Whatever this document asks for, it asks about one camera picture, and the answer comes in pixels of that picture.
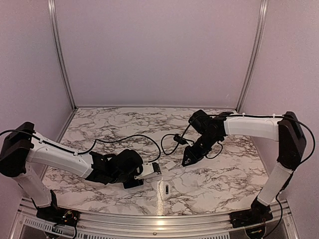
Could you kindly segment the white battery cover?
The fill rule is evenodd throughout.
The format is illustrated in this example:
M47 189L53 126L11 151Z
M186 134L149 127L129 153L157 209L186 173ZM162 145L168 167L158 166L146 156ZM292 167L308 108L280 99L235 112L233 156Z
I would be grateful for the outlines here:
M165 164L165 167L166 167L167 169L172 169L172 168L174 168L175 166L176 166L176 163L173 162L173 161L168 162L167 164Z

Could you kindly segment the clear handle screwdriver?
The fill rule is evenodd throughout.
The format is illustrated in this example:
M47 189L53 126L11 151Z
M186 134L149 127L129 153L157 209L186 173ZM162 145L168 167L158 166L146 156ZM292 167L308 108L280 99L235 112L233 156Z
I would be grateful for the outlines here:
M172 167L171 169L169 169L169 171L180 168L182 165L181 164L177 164L174 167Z

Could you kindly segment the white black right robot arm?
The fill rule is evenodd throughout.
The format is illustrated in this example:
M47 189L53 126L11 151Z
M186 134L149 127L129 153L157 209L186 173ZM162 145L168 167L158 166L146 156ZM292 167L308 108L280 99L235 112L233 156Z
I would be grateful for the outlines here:
M237 116L232 112L222 112L211 117L203 110L198 110L188 122L200 137L192 146L185 148L181 163L184 167L202 160L213 145L226 136L252 136L279 143L277 163L247 212L250 222L259 222L302 162L307 140L296 115L286 112L284 115L273 116Z

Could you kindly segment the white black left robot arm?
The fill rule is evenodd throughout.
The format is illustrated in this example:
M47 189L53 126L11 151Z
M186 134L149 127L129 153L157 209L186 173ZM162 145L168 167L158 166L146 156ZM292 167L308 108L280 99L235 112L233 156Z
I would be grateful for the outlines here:
M0 151L0 172L13 178L34 201L37 209L43 209L51 221L63 217L57 206L55 194L38 177L33 163L48 165L75 174L85 180L104 185L136 181L143 173L140 155L125 149L118 155L99 154L93 151L79 153L63 147L34 130L34 124L24 122L16 129L4 131L6 137Z

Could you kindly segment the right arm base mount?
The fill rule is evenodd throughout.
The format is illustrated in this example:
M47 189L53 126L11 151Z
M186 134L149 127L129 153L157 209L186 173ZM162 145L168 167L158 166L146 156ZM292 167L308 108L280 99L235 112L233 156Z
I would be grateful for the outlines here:
M230 223L233 228L251 226L254 224L264 223L273 219L272 213L264 214L253 213L251 209L236 211L229 214Z

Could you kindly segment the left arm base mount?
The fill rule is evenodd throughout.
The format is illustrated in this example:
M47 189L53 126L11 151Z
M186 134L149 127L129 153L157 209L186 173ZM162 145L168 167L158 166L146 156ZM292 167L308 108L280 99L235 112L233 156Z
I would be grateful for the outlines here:
M71 227L77 226L79 215L79 211L66 208L39 208L36 213L40 219Z

